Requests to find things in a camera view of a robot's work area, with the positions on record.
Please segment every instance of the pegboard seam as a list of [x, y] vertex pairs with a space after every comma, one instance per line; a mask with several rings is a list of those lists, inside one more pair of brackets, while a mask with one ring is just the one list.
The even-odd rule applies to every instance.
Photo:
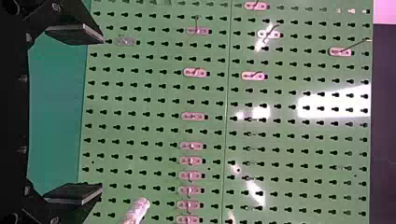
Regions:
[[[92, 4], [93, 4], [94, 0], [91, 0], [90, 3], [86, 6], [88, 11], [91, 13], [91, 9], [92, 9]], [[82, 78], [82, 96], [81, 96], [81, 119], [79, 120], [79, 138], [78, 138], [78, 163], [77, 163], [77, 176], [76, 176], [76, 181], [79, 181], [79, 167], [80, 167], [80, 163], [81, 163], [81, 143], [83, 142], [82, 139], [82, 129], [83, 129], [83, 118], [84, 118], [84, 105], [85, 105], [85, 90], [86, 90], [86, 84], [85, 81], [87, 80], [87, 67], [88, 67], [88, 59], [89, 59], [89, 49], [88, 49], [88, 45], [84, 46], [85, 48], [85, 63], [84, 63], [84, 76]]]
[[225, 102], [225, 118], [226, 118], [226, 120], [225, 120], [225, 124], [224, 124], [224, 129], [225, 129], [225, 134], [224, 134], [224, 153], [223, 153], [223, 156], [224, 156], [224, 158], [223, 158], [223, 167], [222, 167], [222, 181], [221, 181], [221, 189], [222, 189], [222, 191], [221, 191], [221, 209], [220, 209], [220, 220], [221, 220], [221, 222], [220, 223], [224, 223], [224, 192], [225, 192], [225, 188], [224, 188], [224, 183], [225, 183], [225, 176], [226, 176], [226, 172], [225, 172], [225, 169], [226, 169], [226, 164], [227, 164], [227, 162], [226, 162], [226, 158], [227, 158], [227, 155], [226, 155], [226, 153], [227, 153], [227, 125], [228, 125], [228, 122], [227, 122], [227, 118], [228, 118], [228, 97], [229, 97], [229, 95], [230, 95], [230, 91], [229, 91], [229, 88], [230, 88], [230, 72], [231, 72], [231, 50], [232, 50], [232, 47], [231, 47], [231, 38], [232, 38], [232, 36], [231, 36], [231, 33], [232, 33], [232, 29], [233, 29], [233, 0], [230, 0], [230, 4], [231, 4], [231, 6], [230, 6], [230, 23], [229, 23], [229, 35], [228, 35], [228, 68], [227, 68], [227, 76], [228, 76], [228, 78], [227, 78], [227, 92], [226, 92], [226, 94], [225, 94], [225, 100], [224, 100], [224, 102]]

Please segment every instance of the pegboard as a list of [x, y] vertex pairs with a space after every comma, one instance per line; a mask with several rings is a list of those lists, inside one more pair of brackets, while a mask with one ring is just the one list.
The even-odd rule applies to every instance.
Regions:
[[[106, 43], [89, 47], [78, 179], [105, 193], [87, 223], [119, 221], [138, 197], [151, 201], [147, 224], [369, 222], [372, 46], [350, 57], [329, 48], [372, 37], [372, 1], [245, 3], [92, 2]], [[208, 35], [186, 34], [198, 26]], [[179, 163], [192, 156], [202, 164]], [[177, 208], [186, 200], [200, 208]]]

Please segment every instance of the metal hook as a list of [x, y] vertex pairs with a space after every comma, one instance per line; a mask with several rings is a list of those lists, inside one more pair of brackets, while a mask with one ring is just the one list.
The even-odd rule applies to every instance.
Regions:
[[124, 43], [124, 44], [128, 44], [128, 41], [124, 38], [123, 35], [119, 35], [120, 40]]
[[200, 15], [193, 16], [195, 19], [195, 33], [198, 33], [198, 20], [201, 18]]
[[191, 178], [192, 178], [192, 173], [189, 173], [189, 176], [188, 176], [187, 180], [188, 180], [190, 183], [192, 183]]
[[191, 214], [191, 212], [190, 212], [190, 206], [191, 206], [191, 203], [190, 202], [187, 202], [187, 208], [186, 208], [186, 212], [187, 212], [187, 214]]
[[359, 41], [358, 43], [356, 43], [356, 44], [354, 44], [354, 45], [351, 45], [351, 46], [347, 47], [346, 49], [343, 49], [343, 50], [338, 51], [338, 53], [342, 53], [342, 52], [344, 52], [344, 51], [346, 51], [346, 50], [353, 49], [353, 48], [355, 48], [356, 46], [358, 46], [358, 45], [360, 45], [360, 44], [362, 44], [362, 43], [364, 43], [364, 42], [371, 42], [371, 41], [373, 41], [373, 40], [370, 39], [370, 38], [364, 38], [362, 41]]
[[255, 72], [254, 74], [250, 75], [250, 77], [255, 77], [255, 76], [257, 76], [257, 74], [259, 74], [259, 73], [264, 73], [264, 72], [263, 72], [263, 71]]
[[195, 15], [192, 18], [195, 19], [195, 28], [194, 28], [194, 34], [190, 35], [190, 37], [187, 39], [187, 42], [189, 42], [190, 38], [192, 38], [195, 34], [198, 33], [198, 20], [201, 18], [201, 15]]
[[192, 74], [195, 75], [195, 73], [198, 71], [198, 69], [200, 69], [200, 67], [196, 67], [196, 68], [194, 69], [194, 71], [192, 72]]
[[191, 187], [187, 187], [187, 197], [188, 197], [188, 198], [191, 198], [190, 192], [192, 192]]
[[265, 43], [265, 40], [268, 38], [268, 36], [270, 36], [270, 34], [275, 30], [276, 27], [280, 26], [280, 24], [277, 24], [275, 26], [273, 26], [270, 30], [270, 32], [267, 33], [267, 36], [265, 38], [262, 39], [262, 43]]
[[254, 8], [256, 8], [256, 6], [259, 4], [259, 0], [256, 0], [256, 3], [253, 5], [253, 8], [251, 10], [254, 10]]

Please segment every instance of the pink surface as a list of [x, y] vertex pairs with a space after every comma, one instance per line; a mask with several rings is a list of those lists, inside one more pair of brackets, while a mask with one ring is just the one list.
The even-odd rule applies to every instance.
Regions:
[[374, 23], [396, 24], [396, 0], [374, 0]]

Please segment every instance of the small white object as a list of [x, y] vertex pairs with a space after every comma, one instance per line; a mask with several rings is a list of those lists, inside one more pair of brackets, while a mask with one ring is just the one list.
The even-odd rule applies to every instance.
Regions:
[[126, 212], [121, 224], [139, 224], [143, 216], [147, 213], [149, 206], [150, 203], [148, 199], [137, 199], [134, 201], [134, 205], [132, 205], [131, 209]]
[[266, 30], [259, 30], [257, 32], [258, 38], [266, 38], [266, 39], [279, 39], [281, 37], [281, 33], [279, 31], [272, 31], [271, 34], [267, 34]]

